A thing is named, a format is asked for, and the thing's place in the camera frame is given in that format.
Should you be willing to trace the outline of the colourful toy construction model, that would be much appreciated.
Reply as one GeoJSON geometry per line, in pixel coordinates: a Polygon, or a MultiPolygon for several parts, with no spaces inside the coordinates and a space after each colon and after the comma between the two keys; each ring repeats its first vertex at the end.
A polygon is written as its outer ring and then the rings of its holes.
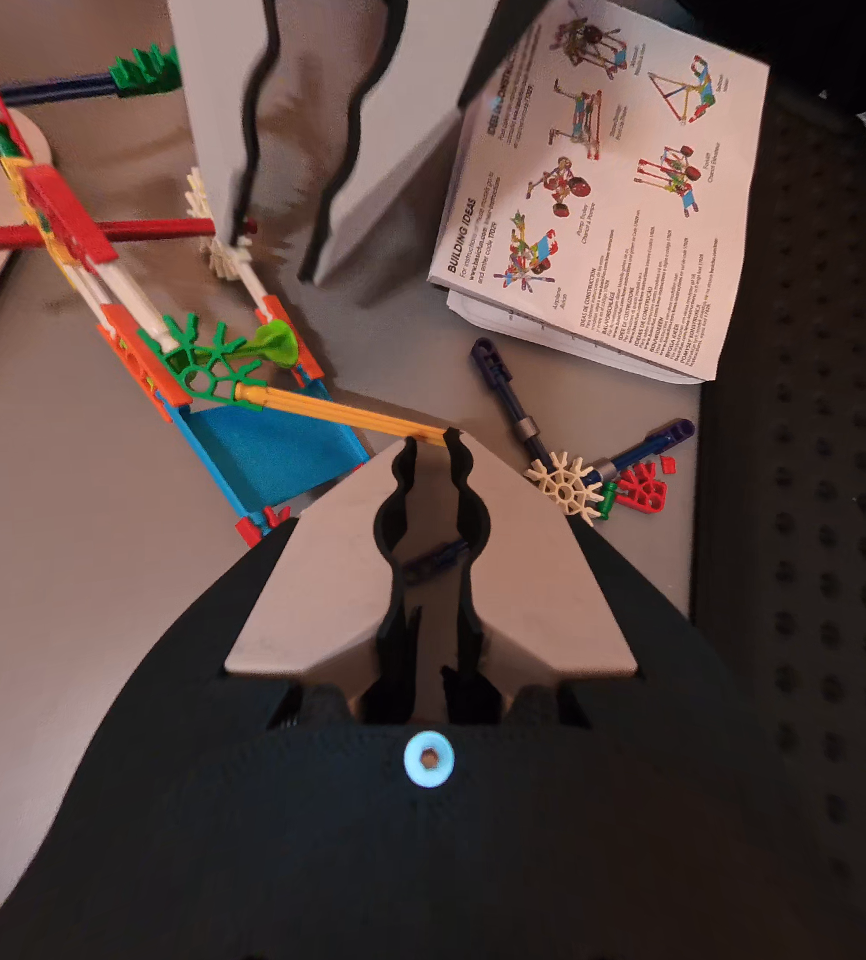
{"type": "Polygon", "coordinates": [[[335,404],[325,373],[278,297],[259,280],[249,250],[255,223],[227,246],[215,234],[199,169],[187,175],[183,219],[97,221],[48,160],[33,150],[16,111],[98,97],[178,90],[177,50],[156,44],[119,57],[100,74],[0,86],[0,166],[24,223],[0,226],[0,251],[42,251],[96,321],[103,342],[161,419],[174,426],[256,545],[290,516],[286,502],[358,470],[368,452],[356,430],[445,445],[445,429],[335,404]],[[209,339],[199,318],[160,312],[126,270],[116,244],[197,238],[210,270],[239,282],[254,302],[248,337],[217,322],[209,339]]]}

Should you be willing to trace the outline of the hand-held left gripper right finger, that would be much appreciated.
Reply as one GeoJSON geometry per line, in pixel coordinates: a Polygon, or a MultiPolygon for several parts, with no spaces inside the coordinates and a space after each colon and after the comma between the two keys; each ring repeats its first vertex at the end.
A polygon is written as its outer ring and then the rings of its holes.
{"type": "Polygon", "coordinates": [[[638,672],[578,541],[599,516],[581,459],[518,473],[472,434],[444,432],[467,545],[456,665],[441,669],[452,724],[494,724],[526,688],[629,679],[638,672]]]}

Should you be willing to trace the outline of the blue rod cross assembly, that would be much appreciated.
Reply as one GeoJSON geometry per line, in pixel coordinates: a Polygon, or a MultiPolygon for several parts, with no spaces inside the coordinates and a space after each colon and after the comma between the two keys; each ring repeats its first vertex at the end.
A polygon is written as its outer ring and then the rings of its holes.
{"type": "Polygon", "coordinates": [[[409,520],[425,533],[434,523],[447,523],[450,533],[460,536],[403,560],[405,586],[415,588],[459,568],[464,596],[479,587],[484,598],[504,602],[533,595],[552,599],[556,592],[591,598],[607,593],[617,576],[621,584],[645,577],[679,606],[676,597],[685,599],[691,585],[691,550],[676,551],[652,539],[654,568],[632,573],[631,559],[603,537],[598,505],[607,481],[636,463],[659,466],[659,455],[694,435],[694,423],[677,419],[612,460],[585,464],[567,452],[547,451],[492,340],[478,339],[471,357],[530,465],[523,473],[512,471],[471,434],[453,428],[444,436],[448,450],[436,462],[417,455],[421,485],[408,499],[409,520]]]}

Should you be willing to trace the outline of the instruction booklet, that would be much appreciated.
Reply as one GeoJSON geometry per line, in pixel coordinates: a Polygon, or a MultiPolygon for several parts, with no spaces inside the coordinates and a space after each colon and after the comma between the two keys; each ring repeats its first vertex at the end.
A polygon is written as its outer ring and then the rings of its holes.
{"type": "Polygon", "coordinates": [[[465,110],[428,281],[669,382],[715,380],[769,67],[551,2],[465,110]]]}

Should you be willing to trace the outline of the black perforated panel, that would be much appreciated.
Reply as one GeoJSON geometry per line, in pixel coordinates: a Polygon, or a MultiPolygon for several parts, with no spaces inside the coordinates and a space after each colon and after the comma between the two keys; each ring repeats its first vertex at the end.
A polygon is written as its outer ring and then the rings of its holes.
{"type": "Polygon", "coordinates": [[[866,129],[774,80],[698,478],[693,613],[866,922],[866,129]]]}

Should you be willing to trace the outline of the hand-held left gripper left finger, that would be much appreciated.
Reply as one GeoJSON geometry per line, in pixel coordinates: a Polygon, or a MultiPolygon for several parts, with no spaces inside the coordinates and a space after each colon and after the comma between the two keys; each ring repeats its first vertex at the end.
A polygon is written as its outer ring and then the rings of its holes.
{"type": "Polygon", "coordinates": [[[418,630],[393,551],[407,529],[415,438],[393,443],[306,508],[224,662],[237,676],[334,685],[369,723],[414,713],[418,630]]]}

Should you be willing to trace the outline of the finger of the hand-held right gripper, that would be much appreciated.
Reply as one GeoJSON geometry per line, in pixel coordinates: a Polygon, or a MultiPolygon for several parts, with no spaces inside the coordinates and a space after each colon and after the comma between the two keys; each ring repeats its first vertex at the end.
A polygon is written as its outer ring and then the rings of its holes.
{"type": "Polygon", "coordinates": [[[385,2],[379,51],[347,111],[297,278],[321,285],[367,239],[459,114],[496,1],[385,2]]]}
{"type": "Polygon", "coordinates": [[[271,1],[169,1],[199,173],[215,234],[235,247],[259,167],[262,88],[278,61],[271,1]]]}

